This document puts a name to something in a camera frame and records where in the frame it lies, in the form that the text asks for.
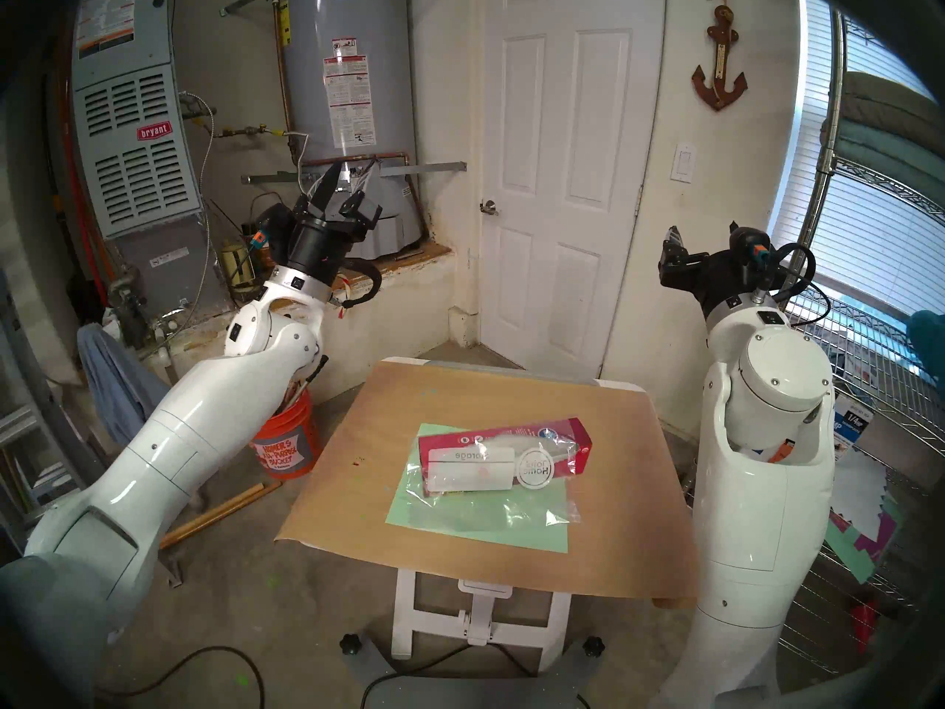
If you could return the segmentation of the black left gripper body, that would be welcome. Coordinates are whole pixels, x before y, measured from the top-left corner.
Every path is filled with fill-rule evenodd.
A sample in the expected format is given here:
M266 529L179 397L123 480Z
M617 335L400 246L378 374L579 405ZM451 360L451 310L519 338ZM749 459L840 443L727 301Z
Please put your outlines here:
M343 220L318 223L308 213L307 196L298 196L285 266L324 284L334 282L353 245L364 241L370 231L370 219L360 210L365 199L364 191L354 192L339 208Z

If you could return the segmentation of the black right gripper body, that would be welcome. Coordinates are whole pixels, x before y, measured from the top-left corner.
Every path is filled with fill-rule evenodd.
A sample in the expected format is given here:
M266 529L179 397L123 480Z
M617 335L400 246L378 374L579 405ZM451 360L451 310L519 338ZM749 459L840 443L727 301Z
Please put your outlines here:
M748 274L732 250L690 254L684 248L664 248L660 255L660 284L692 294L703 317L728 300L748 293Z

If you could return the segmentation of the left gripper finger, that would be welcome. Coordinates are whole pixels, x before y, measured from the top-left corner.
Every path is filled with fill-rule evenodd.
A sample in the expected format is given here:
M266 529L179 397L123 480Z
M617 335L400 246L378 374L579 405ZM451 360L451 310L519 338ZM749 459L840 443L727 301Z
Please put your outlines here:
M324 220L326 210L340 179L343 161L334 162L320 177L309 193L309 209L314 218Z
M383 206L366 194L372 175L373 170L366 170L351 186L351 193L338 208L343 232L347 235L367 235L375 230L381 218Z

